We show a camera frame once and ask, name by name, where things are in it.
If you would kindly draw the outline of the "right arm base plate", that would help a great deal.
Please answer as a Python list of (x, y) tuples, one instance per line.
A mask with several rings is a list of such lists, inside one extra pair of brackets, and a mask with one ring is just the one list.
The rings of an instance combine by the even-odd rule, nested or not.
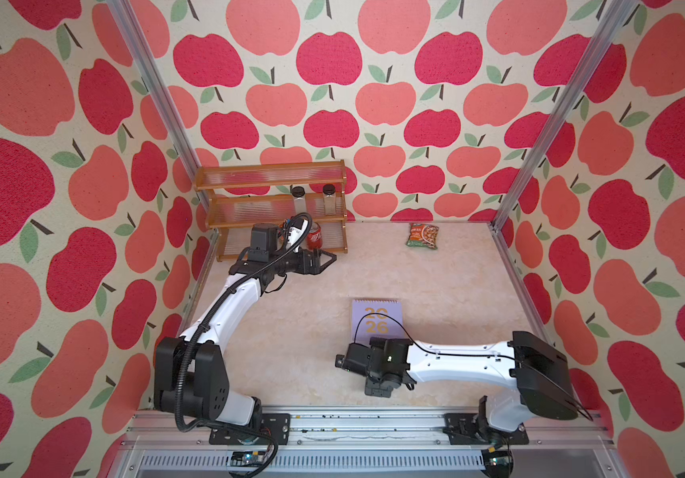
[(443, 433), (452, 445), (528, 445), (529, 436), (520, 427), (512, 432), (501, 431), (487, 424), (477, 413), (446, 413)]

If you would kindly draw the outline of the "purple 2026 calendar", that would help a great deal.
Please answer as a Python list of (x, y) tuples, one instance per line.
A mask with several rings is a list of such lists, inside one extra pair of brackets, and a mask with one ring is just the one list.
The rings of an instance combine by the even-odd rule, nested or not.
[(354, 299), (352, 301), (352, 342), (368, 346), (373, 338), (406, 339), (402, 326), (402, 305), (398, 300)]

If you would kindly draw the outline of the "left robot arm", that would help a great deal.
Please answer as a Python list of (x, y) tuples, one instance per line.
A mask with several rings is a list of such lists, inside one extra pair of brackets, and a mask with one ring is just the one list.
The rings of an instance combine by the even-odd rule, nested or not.
[(231, 390), (225, 350), (250, 308), (272, 292), (274, 279), (320, 275), (334, 264), (336, 255), (302, 247), (313, 226), (306, 212), (282, 226), (254, 225), (250, 246), (230, 267), (223, 289), (207, 311), (185, 332), (157, 346), (153, 407), (172, 414), (180, 431), (229, 426), (242, 433), (260, 432), (261, 401)]

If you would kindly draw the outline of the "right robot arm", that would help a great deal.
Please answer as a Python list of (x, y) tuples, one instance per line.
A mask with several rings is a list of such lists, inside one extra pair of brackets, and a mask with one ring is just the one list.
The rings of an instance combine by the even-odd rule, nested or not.
[(447, 434), (473, 444), (511, 443), (534, 417), (593, 418), (573, 393), (565, 355), (530, 332), (515, 331), (507, 342), (477, 347), (372, 338), (367, 345), (349, 344), (334, 365), (365, 378), (364, 393), (376, 398), (428, 382), (499, 386), (501, 392), (480, 398), (472, 418), (446, 425)]

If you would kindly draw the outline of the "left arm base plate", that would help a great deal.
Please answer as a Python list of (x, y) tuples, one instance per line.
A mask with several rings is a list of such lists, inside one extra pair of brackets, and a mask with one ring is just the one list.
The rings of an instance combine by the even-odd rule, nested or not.
[(263, 446), (274, 440), (278, 445), (286, 445), (289, 441), (290, 421), (289, 413), (263, 413), (259, 424), (251, 423), (241, 428), (229, 425), (225, 428), (215, 428), (210, 432), (211, 445), (228, 446)]

